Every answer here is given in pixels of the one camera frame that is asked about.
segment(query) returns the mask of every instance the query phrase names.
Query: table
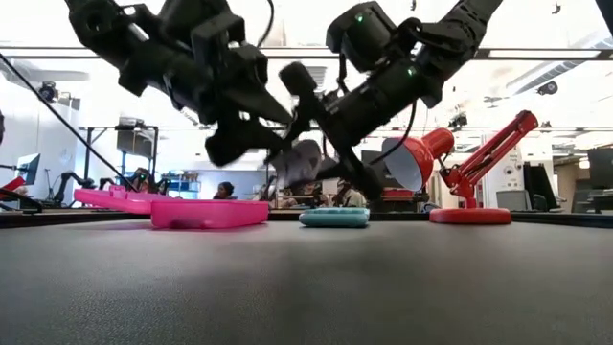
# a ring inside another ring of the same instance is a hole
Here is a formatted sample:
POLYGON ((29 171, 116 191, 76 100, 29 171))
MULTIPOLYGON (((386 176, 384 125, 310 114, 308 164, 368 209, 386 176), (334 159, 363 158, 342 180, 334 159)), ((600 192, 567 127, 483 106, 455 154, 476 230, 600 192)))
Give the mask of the table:
POLYGON ((2 344, 605 344, 613 231, 0 230, 2 344))

